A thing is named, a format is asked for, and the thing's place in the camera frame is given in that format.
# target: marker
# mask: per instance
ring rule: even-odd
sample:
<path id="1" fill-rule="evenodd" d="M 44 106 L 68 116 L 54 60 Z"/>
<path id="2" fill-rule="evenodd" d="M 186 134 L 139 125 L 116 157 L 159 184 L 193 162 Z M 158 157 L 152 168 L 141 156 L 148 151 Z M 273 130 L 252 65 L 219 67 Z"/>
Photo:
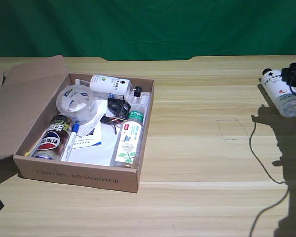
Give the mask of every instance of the marker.
<path id="1" fill-rule="evenodd" d="M 69 155 L 70 155 L 71 150 L 73 148 L 74 140 L 75 140 L 75 137 L 77 136 L 78 131 L 79 131 L 79 124 L 75 123 L 73 125 L 72 130 L 71 130 L 71 134 L 70 134 L 70 137 L 69 137 L 68 142 L 66 144 L 64 153 L 61 156 L 61 161 L 68 161 L 68 158 L 69 158 Z"/>

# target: white paper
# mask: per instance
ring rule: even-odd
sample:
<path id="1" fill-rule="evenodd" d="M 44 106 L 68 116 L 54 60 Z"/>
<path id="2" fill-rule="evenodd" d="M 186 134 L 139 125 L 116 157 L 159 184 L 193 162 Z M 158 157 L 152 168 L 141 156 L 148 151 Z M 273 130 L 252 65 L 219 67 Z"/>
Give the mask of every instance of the white paper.
<path id="1" fill-rule="evenodd" d="M 90 147 L 101 145 L 102 130 L 101 123 L 98 123 L 95 128 L 84 137 L 76 137 L 73 145 L 73 149 L 81 147 Z"/>
<path id="2" fill-rule="evenodd" d="M 108 100 L 97 100 L 96 102 L 98 105 L 98 111 L 95 117 L 90 122 L 80 126 L 79 131 L 77 133 L 77 136 L 80 138 L 83 138 L 84 136 L 89 134 L 100 122 L 101 118 L 103 117 L 103 114 L 105 114 L 107 111 Z"/>

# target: cardboard box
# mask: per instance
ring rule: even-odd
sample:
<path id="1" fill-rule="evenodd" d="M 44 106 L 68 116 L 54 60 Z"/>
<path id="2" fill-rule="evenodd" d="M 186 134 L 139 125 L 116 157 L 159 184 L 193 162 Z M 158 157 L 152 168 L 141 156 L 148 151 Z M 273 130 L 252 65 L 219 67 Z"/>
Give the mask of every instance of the cardboard box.
<path id="1" fill-rule="evenodd" d="M 153 102 L 154 80 L 130 78 L 151 92 L 136 169 L 88 165 L 23 156 L 58 114 L 56 98 L 75 79 L 92 74 L 68 73 L 62 56 L 12 67 L 3 82 L 0 71 L 0 159 L 13 156 L 24 178 L 102 189 L 137 192 Z"/>

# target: blue marker cap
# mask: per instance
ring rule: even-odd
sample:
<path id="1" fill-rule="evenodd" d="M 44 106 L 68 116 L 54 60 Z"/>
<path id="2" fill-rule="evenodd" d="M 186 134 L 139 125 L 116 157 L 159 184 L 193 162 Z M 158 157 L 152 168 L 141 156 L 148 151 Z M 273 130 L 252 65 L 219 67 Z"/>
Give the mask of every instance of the blue marker cap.
<path id="1" fill-rule="evenodd" d="M 75 123 L 75 124 L 73 125 L 73 128 L 72 128 L 71 132 L 78 133 L 78 131 L 79 131 L 79 127 L 80 127 L 79 123 Z"/>

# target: green backdrop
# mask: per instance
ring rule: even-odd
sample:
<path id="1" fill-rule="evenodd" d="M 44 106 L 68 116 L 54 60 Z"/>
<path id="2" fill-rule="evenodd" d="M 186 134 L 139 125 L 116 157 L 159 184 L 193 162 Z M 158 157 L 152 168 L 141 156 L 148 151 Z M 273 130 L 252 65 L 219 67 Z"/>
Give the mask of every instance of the green backdrop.
<path id="1" fill-rule="evenodd" d="M 296 54 L 296 0 L 0 0 L 0 57 Z"/>

